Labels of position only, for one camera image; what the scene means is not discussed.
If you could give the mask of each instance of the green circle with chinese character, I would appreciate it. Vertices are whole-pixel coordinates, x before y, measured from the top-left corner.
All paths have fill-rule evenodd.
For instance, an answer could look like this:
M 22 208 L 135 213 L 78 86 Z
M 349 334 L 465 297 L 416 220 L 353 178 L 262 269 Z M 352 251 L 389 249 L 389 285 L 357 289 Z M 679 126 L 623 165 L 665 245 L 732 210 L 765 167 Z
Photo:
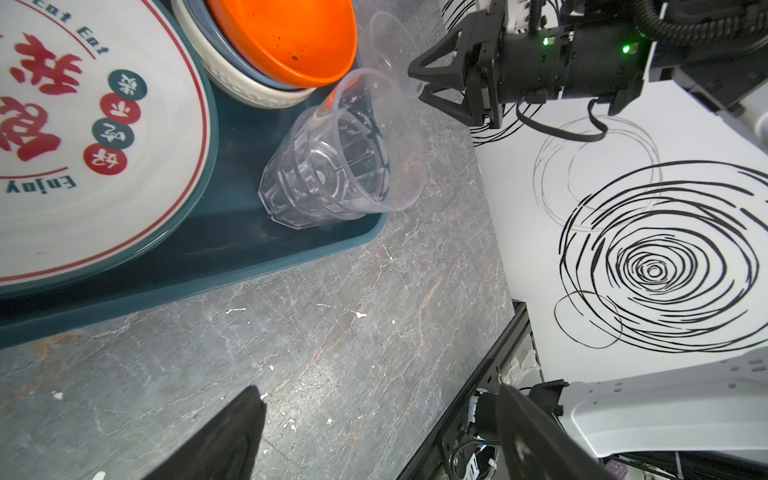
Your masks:
M 130 70 L 115 70 L 107 78 L 109 88 L 126 100 L 141 100 L 147 95 L 147 82 Z
M 123 150 L 134 143 L 134 131 L 131 127 L 106 117 L 96 120 L 91 132 L 98 143 L 114 150 Z

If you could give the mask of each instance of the marble table surface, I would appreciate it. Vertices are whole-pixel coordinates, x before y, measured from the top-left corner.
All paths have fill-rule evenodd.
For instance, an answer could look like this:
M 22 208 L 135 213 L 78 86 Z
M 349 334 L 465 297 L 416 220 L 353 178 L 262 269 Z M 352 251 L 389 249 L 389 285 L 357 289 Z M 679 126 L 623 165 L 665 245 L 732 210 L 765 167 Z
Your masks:
M 445 31 L 436 0 L 354 5 Z M 513 315 L 468 130 L 419 114 L 428 184 L 374 241 L 0 350 L 2 477 L 142 478 L 255 384 L 254 478 L 395 478 Z

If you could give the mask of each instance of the orange bowl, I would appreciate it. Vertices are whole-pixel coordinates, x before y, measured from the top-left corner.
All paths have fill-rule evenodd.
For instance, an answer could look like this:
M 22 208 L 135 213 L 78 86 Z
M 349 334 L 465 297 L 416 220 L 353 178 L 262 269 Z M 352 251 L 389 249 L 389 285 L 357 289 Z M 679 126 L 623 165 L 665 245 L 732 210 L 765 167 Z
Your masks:
M 351 0 L 208 0 L 236 50 L 255 68 L 296 87 L 322 87 L 352 67 L 357 26 Z

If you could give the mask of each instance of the transparent plastic cup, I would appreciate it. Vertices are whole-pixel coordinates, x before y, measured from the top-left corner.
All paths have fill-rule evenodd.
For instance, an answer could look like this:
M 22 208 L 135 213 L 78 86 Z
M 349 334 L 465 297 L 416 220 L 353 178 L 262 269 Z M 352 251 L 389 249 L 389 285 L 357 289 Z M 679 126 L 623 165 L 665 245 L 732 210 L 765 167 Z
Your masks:
M 412 99 L 379 71 L 348 73 L 305 111 L 264 170 L 273 220 L 301 229 L 410 207 L 426 182 Z
M 376 12 L 357 40 L 357 61 L 391 78 L 411 98 L 417 98 L 424 82 L 408 76 L 408 65 L 419 50 L 406 27 L 388 12 Z

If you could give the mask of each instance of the tray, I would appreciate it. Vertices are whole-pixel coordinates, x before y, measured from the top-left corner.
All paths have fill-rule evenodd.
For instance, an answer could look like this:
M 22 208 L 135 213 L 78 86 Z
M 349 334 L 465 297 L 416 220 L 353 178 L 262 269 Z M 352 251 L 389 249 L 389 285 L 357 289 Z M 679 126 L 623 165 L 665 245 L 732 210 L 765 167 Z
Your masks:
M 66 286 L 0 300 L 0 348 L 281 270 L 379 234 L 386 215 L 292 230 L 270 220 L 257 195 L 262 170 L 293 121 L 333 86 L 319 88 L 296 107 L 272 111 L 247 107 L 212 88 L 218 157 L 189 217 L 135 260 Z

